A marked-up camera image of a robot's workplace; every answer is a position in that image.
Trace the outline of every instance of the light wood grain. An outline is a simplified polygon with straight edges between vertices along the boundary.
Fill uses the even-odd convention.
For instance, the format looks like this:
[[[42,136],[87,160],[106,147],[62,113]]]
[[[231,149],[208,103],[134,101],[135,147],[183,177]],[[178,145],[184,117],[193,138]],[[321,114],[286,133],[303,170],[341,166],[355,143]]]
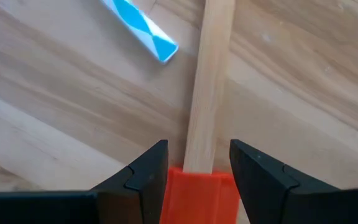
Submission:
[[[204,1],[139,2],[182,47],[167,66],[98,1],[0,0],[0,104],[36,120],[32,128],[83,144],[78,153],[60,149],[73,157],[59,165],[60,183],[17,162],[28,150],[57,167],[48,155],[22,149],[24,138],[3,141],[0,167],[15,177],[0,179],[0,189],[16,181],[67,189],[78,181],[77,156],[105,172],[88,157],[125,165],[159,139],[169,140],[170,163],[182,165]],[[237,138],[337,187],[358,187],[358,1],[238,0],[230,47],[214,169],[229,170]],[[13,132],[9,122],[0,120],[4,133]]]
[[[205,4],[184,172],[212,173],[235,0]]]

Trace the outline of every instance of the orange block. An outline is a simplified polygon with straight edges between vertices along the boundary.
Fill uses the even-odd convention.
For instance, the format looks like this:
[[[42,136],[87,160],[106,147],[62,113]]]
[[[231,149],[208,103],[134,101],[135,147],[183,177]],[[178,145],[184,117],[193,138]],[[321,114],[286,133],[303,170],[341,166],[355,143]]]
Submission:
[[[168,171],[160,224],[235,224],[239,193],[231,174]]]

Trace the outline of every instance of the wooden table surface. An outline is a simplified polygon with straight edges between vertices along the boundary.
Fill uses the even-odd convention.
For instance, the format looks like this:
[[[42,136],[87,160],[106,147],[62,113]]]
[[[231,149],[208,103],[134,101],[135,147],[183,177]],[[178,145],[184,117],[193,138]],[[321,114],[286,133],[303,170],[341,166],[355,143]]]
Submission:
[[[167,65],[98,0],[0,0],[0,190],[88,189],[159,139],[183,163],[204,3],[134,2]],[[358,0],[237,0],[220,115],[216,169],[237,138],[358,187]]]

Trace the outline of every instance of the black tool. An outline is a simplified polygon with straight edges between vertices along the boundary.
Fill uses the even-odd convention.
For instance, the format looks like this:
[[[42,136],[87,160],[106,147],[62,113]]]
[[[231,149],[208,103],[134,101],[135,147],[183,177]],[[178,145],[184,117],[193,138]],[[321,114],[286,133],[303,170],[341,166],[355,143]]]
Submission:
[[[89,191],[0,193],[0,223],[158,224],[167,169],[165,140]]]
[[[239,140],[230,162],[251,224],[358,223],[358,189],[339,190]]]

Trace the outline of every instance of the wood grain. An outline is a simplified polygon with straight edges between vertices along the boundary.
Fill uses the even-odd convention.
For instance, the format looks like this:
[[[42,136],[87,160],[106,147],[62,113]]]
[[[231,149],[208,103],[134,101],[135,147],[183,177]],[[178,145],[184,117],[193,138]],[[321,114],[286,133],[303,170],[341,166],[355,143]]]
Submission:
[[[206,1],[187,133],[184,172],[211,174],[235,0]]]
[[[0,0],[0,105],[17,112],[0,117],[0,167],[14,175],[0,189],[86,189],[159,139],[181,166],[204,1],[139,2],[181,46],[167,66],[98,1]],[[358,187],[358,1],[238,0],[233,25],[214,169],[229,170],[236,138]]]

